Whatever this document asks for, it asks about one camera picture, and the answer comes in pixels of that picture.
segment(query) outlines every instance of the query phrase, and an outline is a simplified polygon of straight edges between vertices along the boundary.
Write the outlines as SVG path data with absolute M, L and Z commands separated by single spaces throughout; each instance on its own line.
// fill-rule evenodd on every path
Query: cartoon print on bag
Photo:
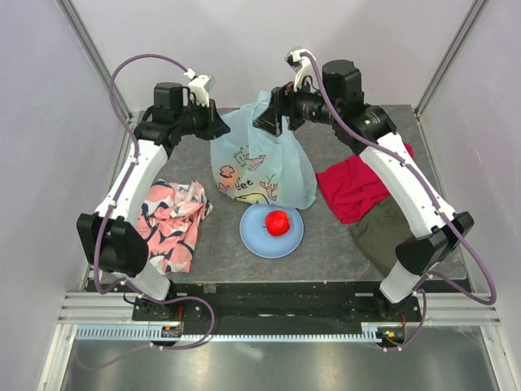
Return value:
M 259 157 L 254 157 L 253 159 L 250 157 L 250 153 L 247 147 L 241 147 L 239 149 L 239 152 L 237 152 L 234 155 L 235 160 L 237 163 L 240 164 L 241 167 L 246 167 L 250 171 L 253 171 L 257 167 L 259 167 L 264 159 L 266 158 L 266 155 L 259 155 Z
M 238 197 L 235 197 L 234 200 L 249 202 L 250 204 L 269 204 L 268 199 L 261 193 L 239 195 Z
M 268 178 L 268 183 L 266 183 L 264 181 L 260 181 L 259 185 L 263 189 L 266 189 L 266 194 L 268 194 L 268 197 L 269 197 L 270 200 L 276 201 L 277 200 L 277 196 L 274 195 L 274 192 L 277 190 L 278 184 L 271 182 L 274 176 L 275 176 L 275 174 L 273 174 L 271 176 L 271 178 L 267 177 Z
M 246 182 L 241 182 L 241 177 L 238 177 L 237 178 L 237 183 L 235 183 L 235 188 L 237 190 L 246 190 L 252 184 L 253 184 L 253 182 L 250 181 L 249 179 Z
M 222 193 L 222 194 L 226 194 L 226 192 L 228 191 L 228 189 L 230 188 L 229 186 L 225 186 L 223 185 L 222 183 L 219 182 L 219 191 Z
M 219 175 L 223 178 L 232 178 L 234 176 L 235 169 L 231 165 L 225 165 L 219 169 Z

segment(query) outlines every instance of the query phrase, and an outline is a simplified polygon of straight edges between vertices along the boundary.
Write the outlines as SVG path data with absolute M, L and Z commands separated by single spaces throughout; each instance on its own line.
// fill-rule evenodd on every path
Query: olive green cloth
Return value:
M 371 208 L 360 221 L 349 226 L 349 230 L 358 248 L 385 277 L 396 263 L 396 246 L 413 235 L 391 196 Z

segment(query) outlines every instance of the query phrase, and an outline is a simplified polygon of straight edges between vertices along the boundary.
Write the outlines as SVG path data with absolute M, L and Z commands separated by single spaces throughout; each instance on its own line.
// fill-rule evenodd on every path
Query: red apple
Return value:
M 290 218 L 283 210 L 274 210 L 266 215 L 266 229 L 272 236 L 284 235 L 290 230 Z

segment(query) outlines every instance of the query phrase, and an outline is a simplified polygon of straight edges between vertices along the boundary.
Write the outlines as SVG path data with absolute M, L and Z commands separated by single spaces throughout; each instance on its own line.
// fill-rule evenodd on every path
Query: blue plate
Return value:
M 283 210 L 290 218 L 290 230 L 281 236 L 272 236 L 265 228 L 266 215 Z M 252 253 L 264 258 L 280 258 L 291 253 L 304 236 L 304 222 L 295 208 L 255 204 L 244 212 L 239 225 L 244 245 Z

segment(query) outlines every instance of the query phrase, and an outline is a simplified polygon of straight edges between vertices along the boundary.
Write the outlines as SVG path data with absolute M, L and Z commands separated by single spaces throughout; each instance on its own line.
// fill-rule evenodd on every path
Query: light blue plastic bag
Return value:
M 231 131 L 211 141 L 213 178 L 235 200 L 306 209 L 315 201 L 317 179 L 286 119 L 279 137 L 253 127 L 268 102 L 269 92 L 262 91 L 255 103 L 222 116 Z

